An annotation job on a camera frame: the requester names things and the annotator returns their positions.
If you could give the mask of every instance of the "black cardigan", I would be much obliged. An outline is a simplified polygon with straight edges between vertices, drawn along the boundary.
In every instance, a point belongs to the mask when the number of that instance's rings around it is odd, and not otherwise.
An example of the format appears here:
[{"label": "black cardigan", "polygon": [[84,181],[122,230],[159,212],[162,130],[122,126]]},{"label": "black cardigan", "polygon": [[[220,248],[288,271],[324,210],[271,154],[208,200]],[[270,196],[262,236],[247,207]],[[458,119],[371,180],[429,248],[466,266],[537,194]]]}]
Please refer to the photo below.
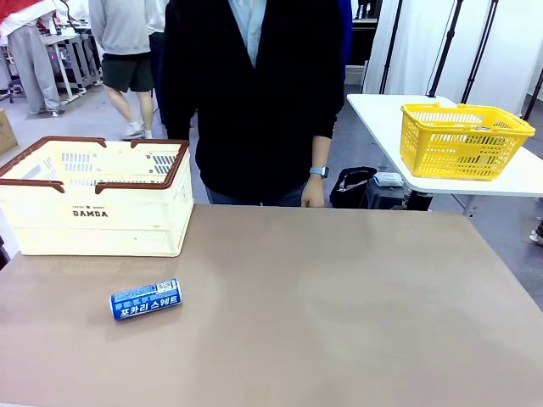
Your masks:
[{"label": "black cardigan", "polygon": [[261,201],[305,182],[344,103],[338,0],[268,0],[255,68],[228,0],[171,0],[165,38],[161,113],[188,139],[198,110],[204,184]]}]

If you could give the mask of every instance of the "can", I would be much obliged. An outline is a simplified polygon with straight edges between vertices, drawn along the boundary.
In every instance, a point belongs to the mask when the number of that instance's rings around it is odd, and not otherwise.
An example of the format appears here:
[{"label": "can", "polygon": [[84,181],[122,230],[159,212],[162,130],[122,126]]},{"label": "can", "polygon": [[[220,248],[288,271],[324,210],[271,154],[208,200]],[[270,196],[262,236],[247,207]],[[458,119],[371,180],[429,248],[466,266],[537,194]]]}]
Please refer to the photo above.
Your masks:
[{"label": "can", "polygon": [[113,294],[109,306],[116,320],[124,320],[178,305],[181,301],[179,281],[172,278],[164,282]]}]

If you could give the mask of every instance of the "black bag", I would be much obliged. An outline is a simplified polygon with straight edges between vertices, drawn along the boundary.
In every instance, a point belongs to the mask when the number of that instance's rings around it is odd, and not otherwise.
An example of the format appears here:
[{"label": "black bag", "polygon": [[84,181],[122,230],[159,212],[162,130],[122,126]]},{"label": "black bag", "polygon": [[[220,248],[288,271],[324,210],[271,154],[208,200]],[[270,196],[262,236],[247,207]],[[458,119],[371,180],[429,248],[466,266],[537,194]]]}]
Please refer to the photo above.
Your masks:
[{"label": "black bag", "polygon": [[377,174],[371,167],[346,168],[339,174],[338,181],[330,193],[330,203],[334,208],[363,208],[362,199],[367,183]]}]

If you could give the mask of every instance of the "red cloth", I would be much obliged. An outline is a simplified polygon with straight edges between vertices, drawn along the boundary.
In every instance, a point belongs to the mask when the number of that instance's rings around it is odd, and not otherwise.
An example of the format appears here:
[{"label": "red cloth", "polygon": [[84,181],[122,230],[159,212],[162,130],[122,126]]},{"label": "red cloth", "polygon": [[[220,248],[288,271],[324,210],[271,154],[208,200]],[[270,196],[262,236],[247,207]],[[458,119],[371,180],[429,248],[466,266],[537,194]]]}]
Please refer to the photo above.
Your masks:
[{"label": "red cloth", "polygon": [[0,24],[10,14],[39,3],[41,0],[0,0]]}]

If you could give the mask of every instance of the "yellow plastic basket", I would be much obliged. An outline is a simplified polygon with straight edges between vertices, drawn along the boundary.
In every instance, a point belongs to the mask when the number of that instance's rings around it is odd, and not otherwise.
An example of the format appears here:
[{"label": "yellow plastic basket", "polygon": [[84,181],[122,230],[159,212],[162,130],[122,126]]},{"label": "yellow plastic basket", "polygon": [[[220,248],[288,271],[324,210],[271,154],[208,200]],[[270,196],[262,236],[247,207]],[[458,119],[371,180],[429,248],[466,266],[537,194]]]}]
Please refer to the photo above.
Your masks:
[{"label": "yellow plastic basket", "polygon": [[494,180],[535,134],[505,110],[459,104],[405,104],[400,154],[414,176]]}]

